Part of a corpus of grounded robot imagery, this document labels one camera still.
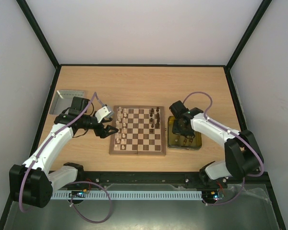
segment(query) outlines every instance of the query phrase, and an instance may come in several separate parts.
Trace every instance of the chessboard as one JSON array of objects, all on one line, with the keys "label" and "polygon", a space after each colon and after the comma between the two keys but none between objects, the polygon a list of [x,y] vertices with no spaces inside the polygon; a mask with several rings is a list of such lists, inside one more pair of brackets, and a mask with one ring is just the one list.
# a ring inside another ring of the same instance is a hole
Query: chessboard
[{"label": "chessboard", "polygon": [[119,132],[110,136],[110,154],[165,156],[164,107],[117,105],[113,109],[113,126]]}]

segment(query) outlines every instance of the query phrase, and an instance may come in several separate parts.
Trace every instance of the metal plate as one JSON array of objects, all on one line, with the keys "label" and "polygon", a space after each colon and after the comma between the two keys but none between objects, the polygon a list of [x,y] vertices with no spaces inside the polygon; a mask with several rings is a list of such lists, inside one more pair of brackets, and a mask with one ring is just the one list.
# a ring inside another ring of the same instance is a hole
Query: metal plate
[{"label": "metal plate", "polygon": [[72,104],[73,97],[84,97],[84,91],[58,90],[53,98],[49,114],[58,115]]}]

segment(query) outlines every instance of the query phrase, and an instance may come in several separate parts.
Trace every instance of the robotic arm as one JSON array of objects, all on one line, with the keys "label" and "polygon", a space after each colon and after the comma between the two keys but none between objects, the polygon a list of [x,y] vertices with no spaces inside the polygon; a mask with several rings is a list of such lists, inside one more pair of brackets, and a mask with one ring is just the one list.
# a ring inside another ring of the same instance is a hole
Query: robotic arm
[{"label": "robotic arm", "polygon": [[175,102],[169,109],[176,118],[174,134],[193,138],[194,131],[197,131],[214,140],[225,150],[225,161],[211,162],[200,170],[200,179],[204,185],[221,177],[233,176],[242,179],[260,166],[256,156],[236,136],[245,140],[257,152],[262,163],[264,162],[252,132],[231,129],[211,118],[208,118],[208,121],[202,110],[189,110],[181,101]]},{"label": "robotic arm", "polygon": [[76,134],[78,129],[92,129],[95,135],[106,138],[111,134],[117,133],[118,129],[103,123],[112,121],[113,111],[107,105],[103,106],[93,116],[83,114],[76,122],[66,127],[58,134],[58,130],[74,120],[88,105],[89,100],[74,97],[68,114],[62,112],[54,121],[51,132],[36,152],[27,159],[22,165],[13,165],[10,169],[10,192],[14,201],[19,200],[21,183],[29,165],[34,161],[23,190],[23,203],[36,207],[44,207],[50,200],[52,194],[66,184],[75,180],[83,180],[83,166],[66,163],[64,166],[49,174],[50,168],[57,158],[64,145]]}]

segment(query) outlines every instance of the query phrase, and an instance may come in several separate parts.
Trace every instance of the white wall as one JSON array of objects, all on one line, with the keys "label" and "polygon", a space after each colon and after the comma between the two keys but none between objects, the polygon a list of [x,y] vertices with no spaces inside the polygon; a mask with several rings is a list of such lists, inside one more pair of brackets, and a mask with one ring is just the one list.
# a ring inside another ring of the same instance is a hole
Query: white wall
[{"label": "white wall", "polygon": [[261,0],[27,0],[59,63],[227,64]]},{"label": "white wall", "polygon": [[288,229],[288,0],[272,1],[231,72]]},{"label": "white wall", "polygon": [[0,1],[0,217],[9,169],[30,153],[53,74],[16,1]]}]

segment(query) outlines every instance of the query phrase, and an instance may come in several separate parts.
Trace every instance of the wooden table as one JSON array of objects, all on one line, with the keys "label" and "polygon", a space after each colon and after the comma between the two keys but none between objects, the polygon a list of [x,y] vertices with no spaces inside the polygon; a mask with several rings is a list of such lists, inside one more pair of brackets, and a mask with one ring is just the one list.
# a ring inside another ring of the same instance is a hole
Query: wooden table
[{"label": "wooden table", "polygon": [[[166,120],[171,115],[169,106],[183,100],[193,91],[204,91],[214,100],[209,116],[226,126],[239,130],[232,98],[222,67],[78,67],[63,66],[56,90],[83,90],[91,98],[97,91],[99,98],[110,106],[163,105]],[[95,109],[100,105],[95,102]],[[192,95],[186,102],[191,109],[205,109],[209,99]],[[40,144],[51,130],[56,115],[48,114]],[[207,163],[224,159],[224,150],[206,136],[198,151],[167,149],[160,156],[109,155],[110,138],[100,139],[89,131],[72,139],[55,160],[52,170],[66,162],[84,166],[86,171],[130,172],[194,172]]]}]

